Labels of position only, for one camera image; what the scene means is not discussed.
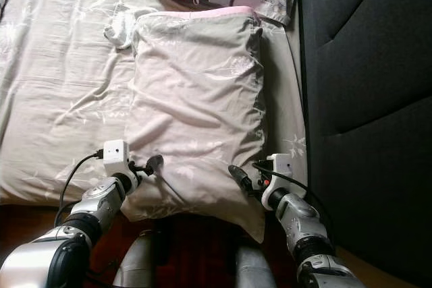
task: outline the dark gray upholstered panel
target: dark gray upholstered panel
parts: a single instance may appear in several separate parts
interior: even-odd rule
[[[300,0],[310,186],[341,245],[432,282],[432,0]]]

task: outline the wooden floor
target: wooden floor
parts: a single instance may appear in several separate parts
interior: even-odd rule
[[[0,264],[18,245],[29,242],[53,227],[55,210],[44,207],[0,206]],[[279,288],[295,287],[296,269],[288,256],[285,235],[269,214],[262,250]],[[143,229],[158,227],[169,253],[164,265],[157,267],[157,286],[168,287],[234,287],[233,261],[236,238],[244,235],[237,226],[196,215],[176,215],[166,219],[130,223],[118,214],[111,230],[92,251],[90,267],[101,271],[117,260],[121,262],[130,244]],[[338,254],[368,288],[415,288],[374,268],[341,248]],[[115,269],[107,270],[99,279],[112,283]],[[85,288],[100,287],[85,282]]]

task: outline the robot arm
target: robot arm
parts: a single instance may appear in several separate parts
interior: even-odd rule
[[[288,250],[297,263],[297,279],[304,288],[365,288],[350,269],[335,256],[319,213],[290,190],[290,182],[279,175],[290,177],[292,172],[288,154],[273,154],[264,165],[277,175],[260,180],[261,190],[252,188],[247,174],[236,166],[229,171],[249,196],[257,197],[267,210],[274,210],[286,233]]]
[[[126,195],[138,186],[139,173],[153,172],[131,164],[129,146],[122,140],[104,144],[103,164],[108,177],[84,192],[60,226],[7,257],[0,287],[81,287],[92,247],[110,228]]]

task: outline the bed sheet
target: bed sheet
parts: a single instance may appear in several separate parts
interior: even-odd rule
[[[172,0],[7,0],[0,21],[1,204],[57,205],[78,160],[105,140],[124,137],[134,58],[103,36],[117,3],[190,10]],[[290,55],[297,44],[282,27],[265,23],[269,149],[291,152],[298,160],[294,177],[306,183],[296,59]],[[66,129],[73,132],[65,136]],[[86,164],[66,200],[79,198],[103,175],[100,162]]]

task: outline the cable connector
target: cable connector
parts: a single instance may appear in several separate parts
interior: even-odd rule
[[[98,160],[103,159],[103,148],[98,149],[96,153],[93,154],[93,156]]]

